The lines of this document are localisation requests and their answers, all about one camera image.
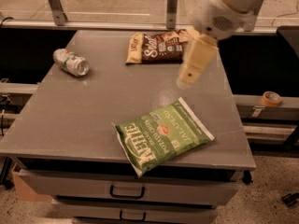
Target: table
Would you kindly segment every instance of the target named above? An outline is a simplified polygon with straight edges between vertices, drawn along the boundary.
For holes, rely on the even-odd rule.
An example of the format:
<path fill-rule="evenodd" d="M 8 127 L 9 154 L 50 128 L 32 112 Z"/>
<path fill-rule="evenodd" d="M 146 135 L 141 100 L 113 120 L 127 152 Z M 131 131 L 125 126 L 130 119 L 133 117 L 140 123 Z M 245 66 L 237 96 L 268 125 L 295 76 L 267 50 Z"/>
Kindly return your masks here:
<path fill-rule="evenodd" d="M 0 154 L 19 164 L 37 193 L 80 217 L 74 223 L 210 223 L 237 192 L 240 173 L 255 168 L 221 58 L 183 91 L 176 87 L 178 63 L 125 64 L 133 33 L 77 31 L 67 48 L 89 61 L 90 72 L 76 78 L 54 65 L 2 139 Z M 215 140 L 137 179 L 111 123 L 179 97 Z"/>

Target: green snack packet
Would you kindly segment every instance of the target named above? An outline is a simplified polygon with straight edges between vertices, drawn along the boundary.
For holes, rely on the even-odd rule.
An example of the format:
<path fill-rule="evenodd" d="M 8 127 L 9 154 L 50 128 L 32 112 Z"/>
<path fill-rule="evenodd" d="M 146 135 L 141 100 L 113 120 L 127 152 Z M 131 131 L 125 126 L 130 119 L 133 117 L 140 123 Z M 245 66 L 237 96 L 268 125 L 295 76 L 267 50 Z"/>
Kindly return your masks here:
<path fill-rule="evenodd" d="M 138 177 L 214 139 L 182 98 L 115 128 Z"/>

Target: concrete floor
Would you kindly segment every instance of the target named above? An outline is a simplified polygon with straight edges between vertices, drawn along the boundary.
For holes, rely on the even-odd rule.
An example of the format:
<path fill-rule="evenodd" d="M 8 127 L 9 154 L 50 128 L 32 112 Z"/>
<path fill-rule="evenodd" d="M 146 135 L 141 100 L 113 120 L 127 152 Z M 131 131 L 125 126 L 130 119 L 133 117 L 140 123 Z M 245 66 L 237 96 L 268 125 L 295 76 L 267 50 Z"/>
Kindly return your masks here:
<path fill-rule="evenodd" d="M 197 0 L 179 0 L 178 23 L 190 23 Z M 164 22 L 165 0 L 62 0 L 72 21 Z M 0 0 L 0 12 L 19 20 L 52 20 L 47 0 Z M 299 24 L 298 0 L 265 0 L 257 26 Z M 299 223 L 299 206 L 288 208 L 280 198 L 299 191 L 299 160 L 255 156 L 254 182 L 240 180 L 239 192 L 219 208 L 215 223 Z M 68 224 L 50 203 L 18 201 L 15 189 L 0 187 L 0 224 Z"/>

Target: drawer handle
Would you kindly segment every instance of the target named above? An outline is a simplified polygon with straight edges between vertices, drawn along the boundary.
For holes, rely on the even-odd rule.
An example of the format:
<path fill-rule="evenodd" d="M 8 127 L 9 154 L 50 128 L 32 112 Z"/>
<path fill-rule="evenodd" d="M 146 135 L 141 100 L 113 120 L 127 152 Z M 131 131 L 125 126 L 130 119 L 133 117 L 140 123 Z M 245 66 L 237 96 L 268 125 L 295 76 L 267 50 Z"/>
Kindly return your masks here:
<path fill-rule="evenodd" d="M 138 220 L 138 219 L 126 219 L 122 217 L 122 211 L 120 211 L 120 220 L 127 220 L 127 221 L 145 221 L 146 220 L 146 213 L 143 213 L 143 217 L 142 219 Z"/>
<path fill-rule="evenodd" d="M 143 196 L 144 196 L 144 192 L 145 192 L 145 190 L 146 190 L 144 187 L 142 187 L 142 189 L 141 189 L 141 194 L 140 194 L 139 196 L 125 196 L 125 195 L 114 194 L 114 193 L 113 193 L 113 189 L 114 189 L 114 186 L 111 185 L 111 187 L 110 187 L 110 196 L 111 196 L 112 198 L 134 199 L 134 200 L 143 198 Z"/>

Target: brown tape roll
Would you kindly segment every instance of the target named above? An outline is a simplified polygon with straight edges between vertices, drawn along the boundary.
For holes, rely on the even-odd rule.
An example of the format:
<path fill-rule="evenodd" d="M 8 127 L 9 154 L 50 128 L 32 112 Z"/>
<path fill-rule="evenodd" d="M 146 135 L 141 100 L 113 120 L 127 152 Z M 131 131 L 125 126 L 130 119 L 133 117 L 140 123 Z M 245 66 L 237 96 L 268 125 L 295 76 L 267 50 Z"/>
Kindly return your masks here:
<path fill-rule="evenodd" d="M 266 91 L 262 96 L 262 103 L 266 106 L 276 107 L 281 103 L 281 97 L 275 92 Z"/>

